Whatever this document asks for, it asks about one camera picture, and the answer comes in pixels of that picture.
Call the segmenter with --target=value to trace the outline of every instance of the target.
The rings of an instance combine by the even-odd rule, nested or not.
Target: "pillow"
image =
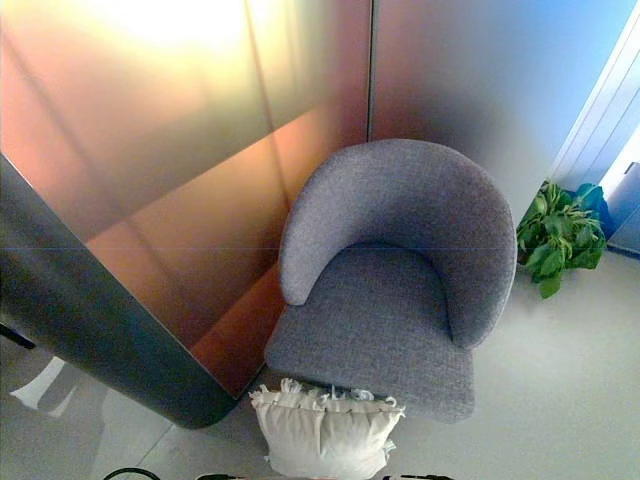
[[[374,400],[354,390],[338,398],[319,389],[283,379],[281,392],[264,385],[252,393],[251,404],[269,444],[271,468],[289,477],[365,480],[387,464],[395,448],[387,439],[404,408],[393,398]]]

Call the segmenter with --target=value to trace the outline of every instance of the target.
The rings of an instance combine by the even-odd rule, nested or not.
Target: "black chair leg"
[[[0,335],[2,335],[3,337],[7,337],[12,342],[17,343],[21,347],[28,348],[29,350],[31,350],[36,346],[36,344],[33,343],[31,340],[24,338],[19,333],[11,330],[9,327],[1,323],[0,323]]]

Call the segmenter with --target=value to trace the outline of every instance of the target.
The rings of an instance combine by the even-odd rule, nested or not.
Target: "frosted glass partition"
[[[238,396],[282,308],[283,223],[365,140],[368,0],[9,0],[2,151]]]
[[[634,3],[379,0],[373,138],[462,151],[518,221]]]

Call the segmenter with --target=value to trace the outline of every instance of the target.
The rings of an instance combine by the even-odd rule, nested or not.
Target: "chair backrest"
[[[516,263],[507,202],[478,165],[448,147],[381,140],[332,155],[287,220],[284,297],[302,305],[329,261],[360,242],[421,252],[437,270],[453,341],[479,344],[506,303]]]

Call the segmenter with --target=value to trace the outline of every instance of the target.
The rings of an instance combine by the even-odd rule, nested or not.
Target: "gray tile floor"
[[[401,420],[398,449],[378,477],[640,479],[638,345],[637,260],[608,252],[595,272],[569,272],[546,301],[519,273],[501,322],[475,353],[475,415],[456,425]],[[2,480],[100,480],[133,465],[162,480],[274,475],[246,396],[222,422],[190,431],[40,348],[3,339],[1,375]],[[259,382],[277,380],[265,371]]]

